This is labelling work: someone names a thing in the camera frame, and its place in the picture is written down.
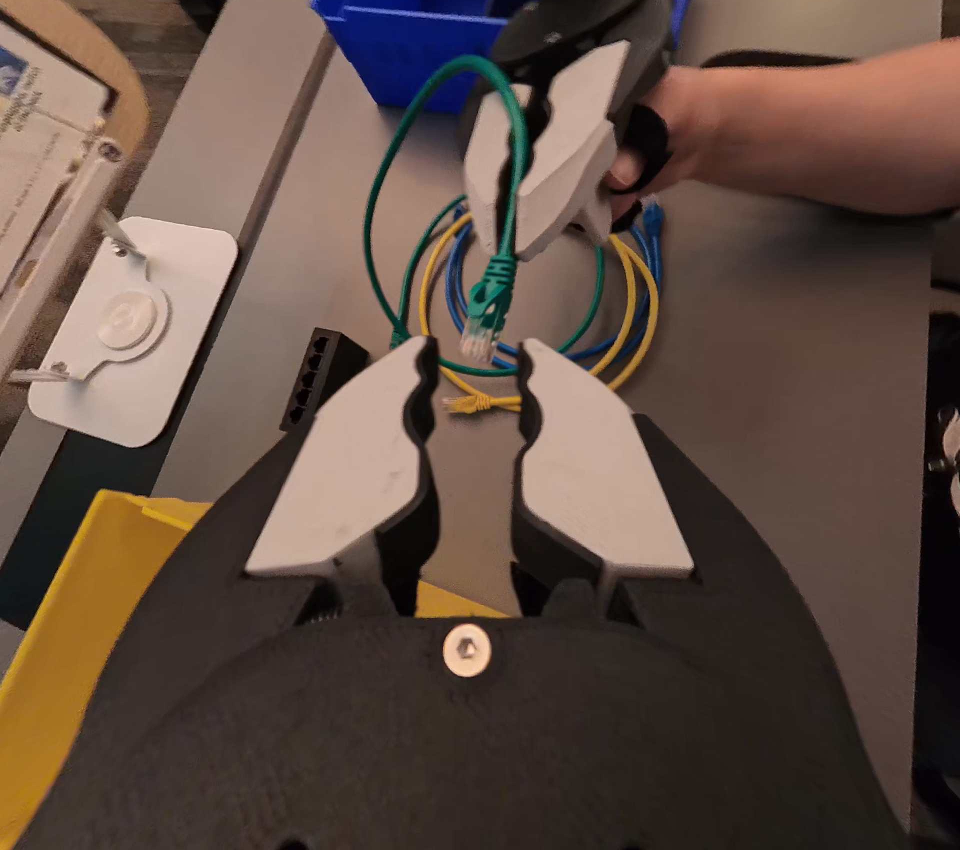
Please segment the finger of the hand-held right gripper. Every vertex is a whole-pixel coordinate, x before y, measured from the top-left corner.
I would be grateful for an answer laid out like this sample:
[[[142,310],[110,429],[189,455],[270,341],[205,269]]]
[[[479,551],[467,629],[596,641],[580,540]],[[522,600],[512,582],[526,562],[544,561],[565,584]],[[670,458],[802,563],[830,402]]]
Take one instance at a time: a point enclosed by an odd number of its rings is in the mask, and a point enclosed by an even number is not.
[[[571,224],[594,245],[613,223],[604,179],[618,153],[609,110],[630,50],[627,40],[594,48],[552,80],[550,117],[517,191],[515,254],[530,262]]]
[[[510,186],[501,184],[501,173],[511,173],[511,118],[499,92],[491,90],[481,99],[463,158],[463,185],[475,235],[488,256],[498,254],[503,230],[498,228],[498,200],[509,196]],[[523,181],[515,200],[512,253],[521,260],[538,254],[534,191]]]

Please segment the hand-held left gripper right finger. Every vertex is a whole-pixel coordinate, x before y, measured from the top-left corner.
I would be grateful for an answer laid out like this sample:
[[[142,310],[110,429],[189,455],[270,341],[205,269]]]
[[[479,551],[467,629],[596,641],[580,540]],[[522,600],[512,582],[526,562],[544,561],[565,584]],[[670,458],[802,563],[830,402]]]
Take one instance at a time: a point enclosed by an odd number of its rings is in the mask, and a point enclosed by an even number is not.
[[[584,580],[601,612],[622,581],[689,580],[693,557],[629,405],[533,337],[520,346],[518,388],[511,583],[521,614],[541,615],[566,580]]]

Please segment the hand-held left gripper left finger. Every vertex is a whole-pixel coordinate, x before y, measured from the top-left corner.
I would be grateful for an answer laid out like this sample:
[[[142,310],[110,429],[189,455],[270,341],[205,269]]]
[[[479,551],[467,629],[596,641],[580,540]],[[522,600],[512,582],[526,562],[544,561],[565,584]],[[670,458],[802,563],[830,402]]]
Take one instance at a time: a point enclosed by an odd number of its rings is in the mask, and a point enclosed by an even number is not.
[[[441,530],[426,448],[438,377],[437,340],[413,337],[318,410],[246,559],[248,576],[379,585],[399,615],[416,614]]]

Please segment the black network switch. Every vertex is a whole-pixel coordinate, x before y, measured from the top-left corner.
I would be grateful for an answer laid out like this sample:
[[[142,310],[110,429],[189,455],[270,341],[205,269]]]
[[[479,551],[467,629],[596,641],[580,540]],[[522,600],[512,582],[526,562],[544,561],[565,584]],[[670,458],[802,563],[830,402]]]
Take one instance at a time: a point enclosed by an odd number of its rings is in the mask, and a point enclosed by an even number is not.
[[[370,362],[369,352],[346,334],[314,328],[279,425],[283,433],[310,422],[318,410]]]

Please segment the person's right forearm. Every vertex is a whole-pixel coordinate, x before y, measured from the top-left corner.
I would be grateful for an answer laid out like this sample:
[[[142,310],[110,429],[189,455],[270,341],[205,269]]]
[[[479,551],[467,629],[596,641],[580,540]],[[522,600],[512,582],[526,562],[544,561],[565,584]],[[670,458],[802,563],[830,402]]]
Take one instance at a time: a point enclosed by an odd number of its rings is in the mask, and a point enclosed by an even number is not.
[[[958,209],[958,39],[698,76],[698,182],[890,217]]]

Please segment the person's right hand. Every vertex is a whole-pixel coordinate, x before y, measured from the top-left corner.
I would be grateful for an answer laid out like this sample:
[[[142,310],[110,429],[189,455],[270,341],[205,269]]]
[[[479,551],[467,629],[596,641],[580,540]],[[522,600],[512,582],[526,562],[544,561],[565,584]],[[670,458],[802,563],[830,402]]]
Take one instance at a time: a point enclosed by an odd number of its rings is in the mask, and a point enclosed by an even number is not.
[[[653,128],[665,131],[669,158],[654,180],[640,186],[652,144],[643,147],[624,141],[606,174],[605,185],[613,222],[624,219],[642,195],[651,195],[683,182],[722,185],[724,168],[718,161],[720,132],[724,128],[726,78],[721,70],[675,66],[634,108]]]

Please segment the white stand base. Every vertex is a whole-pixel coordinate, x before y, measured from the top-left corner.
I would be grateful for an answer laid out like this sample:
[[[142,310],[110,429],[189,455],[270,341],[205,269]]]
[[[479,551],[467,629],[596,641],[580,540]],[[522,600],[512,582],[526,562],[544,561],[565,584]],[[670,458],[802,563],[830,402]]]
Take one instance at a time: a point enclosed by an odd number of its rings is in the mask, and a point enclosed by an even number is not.
[[[37,419],[136,449],[166,428],[238,257],[227,232],[128,216],[33,374]]]

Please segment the yellow plastic bin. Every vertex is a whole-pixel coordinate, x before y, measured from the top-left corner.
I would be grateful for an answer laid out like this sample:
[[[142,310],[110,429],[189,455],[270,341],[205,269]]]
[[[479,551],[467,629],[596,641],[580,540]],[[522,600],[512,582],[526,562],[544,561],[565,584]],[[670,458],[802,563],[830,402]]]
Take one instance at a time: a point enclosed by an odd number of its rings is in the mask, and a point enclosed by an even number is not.
[[[105,489],[94,496],[2,678],[2,848],[18,848],[131,616],[211,508]]]

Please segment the wooden display board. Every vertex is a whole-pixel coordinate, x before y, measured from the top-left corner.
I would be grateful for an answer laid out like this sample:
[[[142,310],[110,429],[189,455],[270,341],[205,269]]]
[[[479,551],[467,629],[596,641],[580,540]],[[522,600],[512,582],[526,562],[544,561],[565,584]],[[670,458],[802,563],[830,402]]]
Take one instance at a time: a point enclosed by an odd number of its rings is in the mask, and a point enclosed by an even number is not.
[[[113,143],[121,162],[130,160],[146,134],[150,111],[141,79],[123,52],[66,0],[1,0],[1,4],[2,12],[114,87],[114,109],[97,147]]]

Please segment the printed instruction sheet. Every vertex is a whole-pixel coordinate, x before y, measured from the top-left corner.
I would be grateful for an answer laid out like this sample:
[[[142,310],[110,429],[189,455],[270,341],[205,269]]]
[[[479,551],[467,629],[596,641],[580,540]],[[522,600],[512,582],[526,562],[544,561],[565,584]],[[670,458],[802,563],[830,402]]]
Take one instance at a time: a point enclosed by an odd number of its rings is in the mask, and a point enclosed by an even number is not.
[[[114,171],[97,144],[117,91],[2,12],[2,362],[13,364]]]

